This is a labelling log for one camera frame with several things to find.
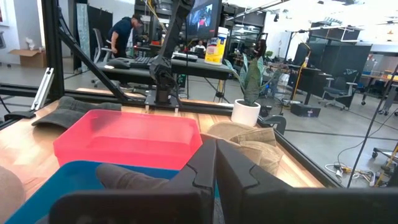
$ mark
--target pink plastic bin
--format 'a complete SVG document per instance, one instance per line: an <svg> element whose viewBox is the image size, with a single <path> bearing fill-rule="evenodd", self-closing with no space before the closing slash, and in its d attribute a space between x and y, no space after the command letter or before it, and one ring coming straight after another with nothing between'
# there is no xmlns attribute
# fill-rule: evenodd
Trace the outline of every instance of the pink plastic bin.
<svg viewBox="0 0 398 224"><path fill-rule="evenodd" d="M202 142L193 119L91 110L53 145L60 166L86 160L179 170Z"/></svg>

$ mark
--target beige hat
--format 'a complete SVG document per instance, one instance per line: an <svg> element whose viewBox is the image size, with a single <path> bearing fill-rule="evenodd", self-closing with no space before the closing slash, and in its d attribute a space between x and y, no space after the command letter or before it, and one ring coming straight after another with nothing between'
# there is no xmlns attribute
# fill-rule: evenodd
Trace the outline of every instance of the beige hat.
<svg viewBox="0 0 398 224"><path fill-rule="evenodd" d="M223 121L214 124L202 141L224 139L255 164L271 174L276 174L284 153L276 147L273 128L253 128L243 124Z"/></svg>
<svg viewBox="0 0 398 224"><path fill-rule="evenodd" d="M24 202L22 182L11 171L0 166L0 223L5 223Z"/></svg>

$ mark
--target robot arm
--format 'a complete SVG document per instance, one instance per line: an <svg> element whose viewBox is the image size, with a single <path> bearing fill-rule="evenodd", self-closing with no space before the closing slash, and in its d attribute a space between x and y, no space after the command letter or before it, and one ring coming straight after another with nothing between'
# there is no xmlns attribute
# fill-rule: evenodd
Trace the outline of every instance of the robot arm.
<svg viewBox="0 0 398 224"><path fill-rule="evenodd" d="M195 0L175 0L173 14L164 43L157 58L149 67L150 76L155 80L156 102L169 103L170 90L175 87L172 76L171 58L178 44L178 37L185 18L190 13Z"/></svg>

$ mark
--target black box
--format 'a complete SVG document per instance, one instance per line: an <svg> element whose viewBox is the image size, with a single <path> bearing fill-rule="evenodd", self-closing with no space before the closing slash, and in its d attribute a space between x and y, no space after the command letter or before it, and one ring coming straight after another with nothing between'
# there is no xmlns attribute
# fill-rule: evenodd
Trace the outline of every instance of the black box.
<svg viewBox="0 0 398 224"><path fill-rule="evenodd" d="M293 104L290 107L290 112L292 112L297 116L317 118L319 116L319 112L321 112L321 108L298 103L298 104Z"/></svg>

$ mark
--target white pot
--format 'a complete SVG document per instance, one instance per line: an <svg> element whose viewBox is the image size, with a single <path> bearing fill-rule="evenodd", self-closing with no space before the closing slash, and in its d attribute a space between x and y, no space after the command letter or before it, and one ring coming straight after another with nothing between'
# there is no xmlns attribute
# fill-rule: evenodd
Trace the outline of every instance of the white pot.
<svg viewBox="0 0 398 224"><path fill-rule="evenodd" d="M260 104L255 103L256 106L245 106L239 103L240 101L243 102L244 100L235 100L231 120L254 127L260 114Z"/></svg>

